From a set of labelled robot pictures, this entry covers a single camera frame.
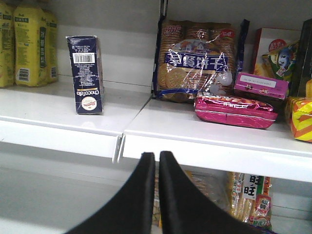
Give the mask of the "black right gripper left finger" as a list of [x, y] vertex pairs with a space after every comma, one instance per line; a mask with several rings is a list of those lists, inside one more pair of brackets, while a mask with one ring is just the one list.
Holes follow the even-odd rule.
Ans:
[[156, 163], [143, 153], [121, 189], [97, 212], [68, 234], [149, 234], [155, 196]]

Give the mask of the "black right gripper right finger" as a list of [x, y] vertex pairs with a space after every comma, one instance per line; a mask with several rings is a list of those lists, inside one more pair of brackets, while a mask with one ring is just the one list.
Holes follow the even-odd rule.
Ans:
[[165, 234], [259, 234], [210, 201], [183, 172], [170, 151], [160, 153], [159, 198]]

